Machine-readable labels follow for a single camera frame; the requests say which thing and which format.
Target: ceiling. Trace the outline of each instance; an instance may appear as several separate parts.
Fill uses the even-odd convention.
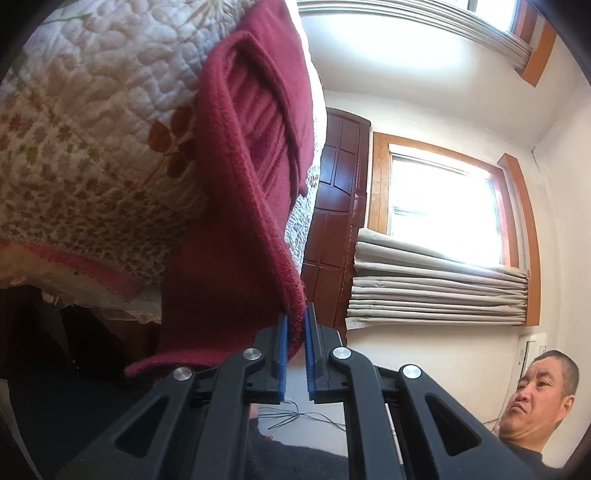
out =
[[[463,37],[374,15],[302,18],[323,87],[403,100],[474,122],[529,149],[584,77],[560,39],[536,88]]]

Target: metal screw cap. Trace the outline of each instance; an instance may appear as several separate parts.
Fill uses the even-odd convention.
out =
[[[188,380],[189,378],[191,378],[192,375],[193,372],[191,372],[191,369],[189,367],[178,367],[173,372],[173,377],[180,382]]]
[[[351,356],[351,350],[345,346],[338,346],[333,350],[333,355],[339,360],[345,360]]]
[[[243,355],[247,360],[259,360],[262,357],[262,352],[258,348],[247,348]]]
[[[421,373],[423,372],[416,365],[407,365],[402,369],[402,374],[407,378],[419,378]]]

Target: bed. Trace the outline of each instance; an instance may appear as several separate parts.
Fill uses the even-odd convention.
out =
[[[0,287],[159,322],[172,246],[207,208],[195,181],[194,107],[211,49],[254,0],[67,0],[0,86]],[[285,229],[301,270],[326,106],[295,0],[313,98],[307,195]]]

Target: beige curtain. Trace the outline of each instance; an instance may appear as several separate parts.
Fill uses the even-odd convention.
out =
[[[363,228],[355,250],[347,328],[391,323],[518,325],[527,272],[477,267]]]

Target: wooden door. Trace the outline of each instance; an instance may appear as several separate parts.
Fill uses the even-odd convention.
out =
[[[353,281],[353,255],[365,221],[369,127],[365,118],[327,109],[320,184],[301,277],[321,325],[341,332]]]

